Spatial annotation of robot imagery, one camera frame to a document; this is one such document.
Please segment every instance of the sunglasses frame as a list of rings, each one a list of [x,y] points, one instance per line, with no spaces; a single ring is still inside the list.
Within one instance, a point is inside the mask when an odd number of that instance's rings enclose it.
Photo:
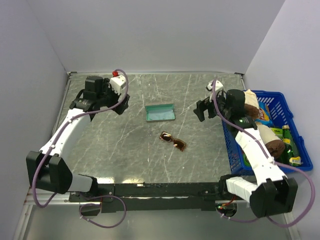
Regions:
[[[168,137],[170,137],[170,140],[169,140],[169,141],[165,140],[165,139],[163,138],[163,134],[167,134]],[[173,146],[176,147],[177,149],[179,149],[181,152],[183,152],[183,151],[185,150],[185,148],[187,147],[187,143],[186,143],[185,141],[182,141],[182,140],[179,139],[179,138],[174,138],[170,133],[167,133],[166,131],[163,131],[163,132],[160,134],[159,138],[160,138],[161,140],[167,142],[167,143],[173,142]],[[175,141],[178,141],[178,142],[182,143],[182,144],[183,144],[183,147],[178,147],[178,146],[175,144]]]

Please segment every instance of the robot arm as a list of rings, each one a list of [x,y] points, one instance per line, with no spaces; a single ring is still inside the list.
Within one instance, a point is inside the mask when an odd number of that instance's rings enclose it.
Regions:
[[[52,148],[38,174],[37,188],[59,194],[75,191],[89,192],[94,195],[97,192],[98,183],[95,177],[72,173],[67,164],[73,146],[95,115],[87,114],[74,120],[71,119],[79,114],[115,105],[125,85],[126,80],[123,75],[114,75],[111,79],[103,79],[100,76],[87,77],[85,88],[78,93],[76,99],[71,103],[65,119],[56,133],[40,151],[29,152],[26,163],[30,184],[32,184],[36,169],[43,159],[44,153],[47,153]],[[129,98],[130,96],[127,95],[124,101],[113,110],[121,115],[128,108]],[[53,144],[54,139],[67,122],[69,124],[62,131],[58,141]]]
[[[223,92],[223,86],[219,81],[216,81],[215,89],[212,89],[212,86],[211,81],[206,87],[211,92],[210,97],[198,101],[197,108],[194,110],[201,122],[205,119],[205,110],[208,110],[209,118],[217,115],[211,100],[213,99],[213,91],[217,96],[219,92]],[[232,89],[226,92],[226,97],[222,94],[217,96],[216,100],[219,111],[227,120],[245,129],[255,138],[253,139],[246,132],[239,131],[234,127],[228,127],[250,162],[256,177],[256,184],[248,182],[240,176],[222,177],[220,180],[223,186],[222,191],[246,200],[258,218],[291,212],[298,185],[293,178],[287,178],[282,170],[274,164],[274,158],[263,144],[256,124],[251,117],[246,116],[243,91]],[[257,141],[261,143],[266,155]]]

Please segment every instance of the blue plastic basket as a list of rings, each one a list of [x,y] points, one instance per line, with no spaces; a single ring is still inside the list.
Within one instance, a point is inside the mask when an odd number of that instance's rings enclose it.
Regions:
[[[314,168],[310,157],[307,153],[304,139],[299,135],[295,123],[293,121],[294,115],[289,110],[285,96],[281,92],[276,91],[253,91],[259,102],[268,105],[271,119],[273,124],[277,127],[282,127],[283,125],[289,125],[290,132],[293,140],[299,150],[299,155],[301,157],[302,165],[298,168],[303,171],[310,171]],[[240,175],[254,175],[254,172],[250,166],[246,166],[244,163],[244,158],[240,146],[237,144],[234,137],[229,132],[225,122],[222,122],[224,138],[226,149],[228,152],[229,163],[232,174]],[[293,170],[282,168],[284,173],[292,173]]]

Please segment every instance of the white panel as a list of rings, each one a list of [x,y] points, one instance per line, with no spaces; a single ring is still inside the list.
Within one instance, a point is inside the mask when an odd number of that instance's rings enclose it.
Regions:
[[[0,3],[0,238],[12,239],[29,188],[26,156],[50,137],[66,73],[25,0]]]
[[[284,0],[27,0],[67,71],[244,73]]]
[[[319,13],[319,0],[285,1],[245,74],[247,87],[284,94],[313,162],[310,175],[316,190],[320,185]],[[293,214],[297,216],[309,201],[310,187],[300,175],[288,175],[291,176],[299,183],[293,206]],[[319,206],[317,193],[313,209],[298,224],[302,239],[319,239]]]

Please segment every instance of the gray marble surface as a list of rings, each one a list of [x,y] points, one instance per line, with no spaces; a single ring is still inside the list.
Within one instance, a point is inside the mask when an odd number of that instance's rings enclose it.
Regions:
[[[72,73],[59,124],[89,75]],[[228,73],[129,74],[129,108],[97,114],[73,148],[67,164],[74,173],[99,183],[216,182],[230,173],[221,120],[199,122],[193,113],[205,89],[217,77],[226,90],[243,89],[241,78]],[[174,102],[174,121],[146,122],[145,104]],[[159,139],[162,131],[187,143],[181,152]]]

